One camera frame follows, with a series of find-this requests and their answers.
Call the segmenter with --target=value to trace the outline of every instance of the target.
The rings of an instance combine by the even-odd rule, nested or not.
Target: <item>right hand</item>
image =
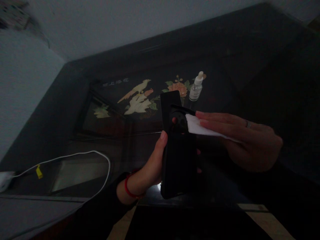
[[[277,161],[283,142],[271,127],[250,122],[251,127],[247,128],[246,120],[228,113],[197,111],[196,116],[203,127],[242,142],[221,138],[231,160],[243,169],[265,172]]]

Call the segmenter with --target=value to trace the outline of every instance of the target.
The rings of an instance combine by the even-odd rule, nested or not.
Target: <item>white tissue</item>
[[[190,114],[186,114],[186,119],[188,122],[188,129],[189,133],[194,133],[194,134],[200,134],[200,135],[208,135],[208,136],[217,136],[217,137],[223,137],[225,139],[230,139],[234,142],[240,143],[240,141],[227,137],[225,135],[222,135],[221,133],[214,132],[210,129],[207,129],[205,127],[202,127],[200,125],[200,120],[196,116],[192,116]]]

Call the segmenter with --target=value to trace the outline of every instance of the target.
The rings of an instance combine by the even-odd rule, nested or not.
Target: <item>smartphone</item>
[[[181,106],[179,91],[160,95],[163,129],[168,142],[162,159],[161,195],[173,198],[196,186],[196,135],[189,133],[185,114],[195,112]]]

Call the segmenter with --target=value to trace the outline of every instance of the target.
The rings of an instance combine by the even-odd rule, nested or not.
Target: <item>dropper bottle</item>
[[[189,99],[197,101],[202,90],[203,72],[199,72],[198,76],[194,79],[194,84],[191,86]]]

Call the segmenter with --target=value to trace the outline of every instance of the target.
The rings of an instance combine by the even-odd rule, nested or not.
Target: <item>charging cable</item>
[[[15,234],[14,236],[11,236],[11,237],[8,238],[8,239],[14,239],[14,238],[16,238],[16,237],[19,237],[19,236],[21,236],[21,235],[24,235],[24,234],[26,234],[26,233],[29,233],[29,232],[31,232],[31,231],[33,231],[33,230],[36,230],[36,229],[41,228],[41,227],[44,227],[44,226],[46,226],[46,225],[48,225],[48,224],[59,222],[60,220],[66,218],[67,216],[69,216],[69,215],[71,215],[72,213],[74,213],[75,211],[77,211],[77,210],[78,210],[79,208],[81,208],[85,203],[87,203],[87,202],[90,201],[92,198],[94,198],[95,196],[97,196],[97,195],[103,190],[103,188],[105,187],[105,185],[106,185],[106,183],[107,183],[107,181],[108,181],[108,178],[109,178],[110,168],[111,168],[111,162],[110,162],[110,159],[109,159],[106,155],[104,155],[103,153],[98,152],[98,151],[96,151],[96,150],[92,150],[92,151],[89,151],[89,152],[75,153],[75,154],[71,154],[71,155],[67,155],[67,156],[57,157],[57,158],[54,158],[54,159],[51,159],[51,160],[48,160],[48,161],[44,161],[44,162],[41,162],[41,163],[38,163],[38,164],[34,165],[33,167],[27,169],[26,171],[24,171],[23,173],[21,173],[21,174],[19,174],[19,175],[16,175],[16,176],[11,177],[11,178],[20,177],[20,176],[22,176],[23,174],[25,174],[26,172],[30,171],[31,169],[37,167],[37,166],[40,165],[40,164],[52,162],[52,161],[57,160],[57,159],[60,159],[60,158],[66,158],[66,157],[71,157],[71,156],[75,156],[75,155],[79,155],[79,154],[88,154],[88,153],[98,153],[99,155],[103,156],[104,158],[106,158],[106,159],[108,160],[108,163],[109,163],[108,174],[107,174],[106,180],[104,181],[104,184],[102,185],[101,189],[100,189],[95,195],[93,195],[91,198],[89,198],[87,201],[83,202],[79,207],[77,207],[77,208],[69,211],[68,213],[64,214],[63,216],[60,216],[60,217],[58,217],[58,218],[52,219],[52,220],[50,220],[50,221],[48,221],[48,222],[45,222],[45,223],[43,223],[43,224],[40,224],[40,225],[38,225],[38,226],[32,227],[32,228],[27,229],[27,230],[25,230],[25,231],[23,231],[23,232],[20,232],[20,233],[18,233],[18,234]]]

